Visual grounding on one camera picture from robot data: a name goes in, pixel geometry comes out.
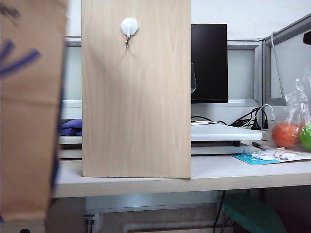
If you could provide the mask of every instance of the green fruit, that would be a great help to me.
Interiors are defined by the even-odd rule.
[[[311,150],[311,123],[308,123],[302,127],[299,138],[302,146],[308,150]]]

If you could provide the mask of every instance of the white adhesive hook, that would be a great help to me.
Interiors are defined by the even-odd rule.
[[[128,42],[131,36],[133,36],[138,30],[138,24],[136,19],[134,18],[124,19],[123,22],[121,23],[121,30],[126,35],[125,47],[128,48]]]

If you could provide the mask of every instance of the monitor stand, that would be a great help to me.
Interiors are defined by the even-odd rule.
[[[191,125],[191,154],[242,154],[251,147],[241,141],[261,140],[260,131],[223,124]]]

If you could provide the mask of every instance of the brown paper bag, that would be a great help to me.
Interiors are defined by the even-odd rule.
[[[4,221],[43,219],[57,146],[67,1],[0,4],[0,214]]]

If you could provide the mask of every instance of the orange fruit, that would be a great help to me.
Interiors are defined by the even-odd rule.
[[[299,127],[291,123],[279,123],[272,130],[272,139],[279,147],[292,147],[298,142]]]

